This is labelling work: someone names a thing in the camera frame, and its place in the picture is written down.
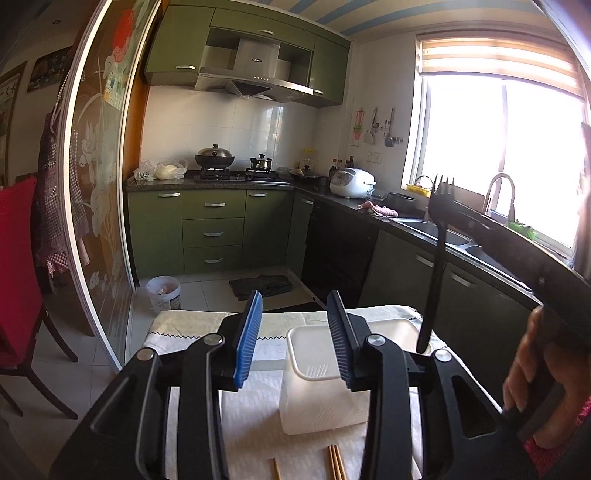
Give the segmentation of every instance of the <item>human hand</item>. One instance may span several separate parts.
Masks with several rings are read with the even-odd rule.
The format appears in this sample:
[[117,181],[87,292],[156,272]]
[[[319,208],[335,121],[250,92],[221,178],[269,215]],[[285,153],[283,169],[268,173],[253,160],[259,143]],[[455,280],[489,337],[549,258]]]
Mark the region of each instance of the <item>human hand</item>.
[[[528,387],[538,369],[534,350],[542,307],[536,308],[527,322],[527,332],[517,348],[515,360],[503,384],[505,409],[514,406],[523,411],[528,401]],[[585,353],[549,344],[544,350],[544,359],[554,379],[564,387],[564,398],[548,420],[534,434],[539,447],[552,449],[562,445],[574,433],[577,419],[591,393],[589,359]]]

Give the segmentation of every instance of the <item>yellow container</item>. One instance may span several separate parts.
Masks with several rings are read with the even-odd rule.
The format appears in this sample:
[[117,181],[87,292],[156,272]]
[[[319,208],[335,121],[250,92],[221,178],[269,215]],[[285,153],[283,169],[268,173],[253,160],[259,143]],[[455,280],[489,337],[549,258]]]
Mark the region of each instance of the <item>yellow container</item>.
[[424,197],[431,196],[431,190],[427,190],[427,189],[421,187],[420,185],[410,185],[409,183],[407,183],[406,189],[409,192],[418,193],[419,195],[423,195]]

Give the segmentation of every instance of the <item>sink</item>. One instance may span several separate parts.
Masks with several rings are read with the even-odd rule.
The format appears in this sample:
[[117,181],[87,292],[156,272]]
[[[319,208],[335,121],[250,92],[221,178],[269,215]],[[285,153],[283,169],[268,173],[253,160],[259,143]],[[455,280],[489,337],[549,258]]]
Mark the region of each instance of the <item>sink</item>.
[[[423,222],[422,220],[400,220],[400,223],[403,223],[404,225],[407,225],[410,228],[414,228],[419,232],[426,233],[427,235],[432,236],[433,238],[438,237],[437,225],[435,225],[434,223]],[[448,230],[446,233],[445,241],[447,244],[458,246],[468,244],[470,242],[470,239]]]
[[513,273],[511,273],[509,270],[507,270],[505,267],[503,267],[503,265],[501,265],[499,262],[497,262],[490,255],[487,255],[486,253],[484,253],[484,250],[482,249],[482,247],[480,245],[472,245],[471,247],[466,248],[465,252],[467,254],[477,258],[481,262],[483,262],[487,265],[490,265],[492,268],[496,268],[501,273],[504,273],[507,277],[510,277],[511,279],[521,283],[519,281],[519,279],[517,279],[513,275]]

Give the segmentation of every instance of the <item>range hood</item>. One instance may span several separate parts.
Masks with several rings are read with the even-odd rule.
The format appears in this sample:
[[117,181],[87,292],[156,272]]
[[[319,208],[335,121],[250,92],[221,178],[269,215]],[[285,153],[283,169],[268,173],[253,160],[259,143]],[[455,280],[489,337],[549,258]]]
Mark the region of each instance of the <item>range hood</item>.
[[279,45],[241,38],[233,69],[202,66],[199,69],[195,90],[228,92],[240,97],[255,97],[287,103],[314,90],[275,77]]

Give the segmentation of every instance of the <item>screw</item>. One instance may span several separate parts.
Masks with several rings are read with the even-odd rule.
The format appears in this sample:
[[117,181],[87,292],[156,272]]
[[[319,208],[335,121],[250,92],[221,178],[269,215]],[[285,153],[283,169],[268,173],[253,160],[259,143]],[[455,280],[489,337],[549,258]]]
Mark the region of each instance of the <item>screw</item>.
[[203,339],[203,342],[205,343],[205,345],[209,346],[219,345],[220,343],[222,343],[222,336],[218,335],[217,333],[210,333]]
[[382,346],[386,343],[386,339],[383,336],[374,333],[368,336],[367,342],[372,346]]
[[452,359],[452,355],[450,352],[442,348],[435,352],[435,358],[440,362],[449,362]]
[[148,360],[152,360],[154,358],[154,351],[151,348],[142,348],[135,354],[138,360],[142,362],[147,362]]

